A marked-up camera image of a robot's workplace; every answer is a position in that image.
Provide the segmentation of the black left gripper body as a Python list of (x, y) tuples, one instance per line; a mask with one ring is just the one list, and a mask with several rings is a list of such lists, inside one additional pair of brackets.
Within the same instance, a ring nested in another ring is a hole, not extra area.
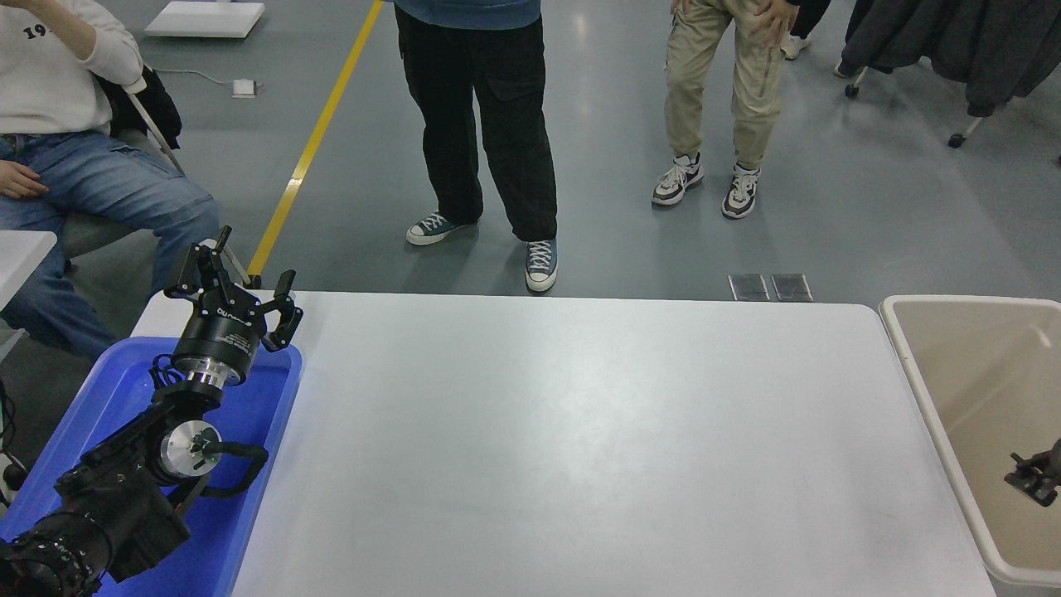
[(201, 295), (194, 305), (172, 354), (173, 366), (189, 376), (212, 362), (227, 367), (227, 379), (247, 377), (264, 330), (257, 296)]

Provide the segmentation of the person's hand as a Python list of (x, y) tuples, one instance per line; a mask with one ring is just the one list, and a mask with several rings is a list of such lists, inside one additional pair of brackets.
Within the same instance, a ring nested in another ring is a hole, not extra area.
[(1, 197), (13, 201), (30, 201), (49, 192), (48, 187), (41, 182), (41, 175), (30, 166), (1, 160), (0, 171)]
[(792, 34), (800, 12), (792, 1), (762, 1), (753, 15), (753, 27), (748, 34), (765, 48), (780, 48)]

